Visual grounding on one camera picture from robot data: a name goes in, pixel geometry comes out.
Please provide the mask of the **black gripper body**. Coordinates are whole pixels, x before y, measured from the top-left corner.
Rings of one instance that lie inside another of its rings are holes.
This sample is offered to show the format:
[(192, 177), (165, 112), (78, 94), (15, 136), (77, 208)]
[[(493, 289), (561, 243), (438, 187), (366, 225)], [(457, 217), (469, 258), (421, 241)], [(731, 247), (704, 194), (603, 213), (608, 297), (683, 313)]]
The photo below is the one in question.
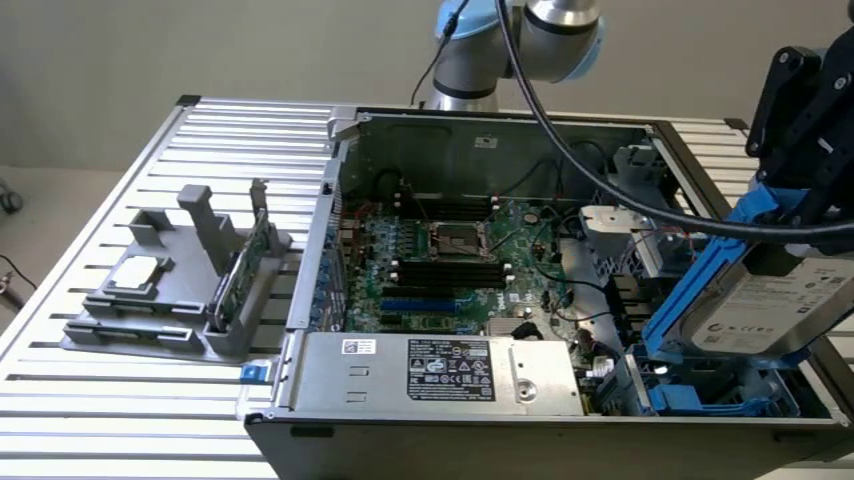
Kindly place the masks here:
[(820, 77), (831, 86), (852, 77), (852, 26), (839, 34), (820, 54)]

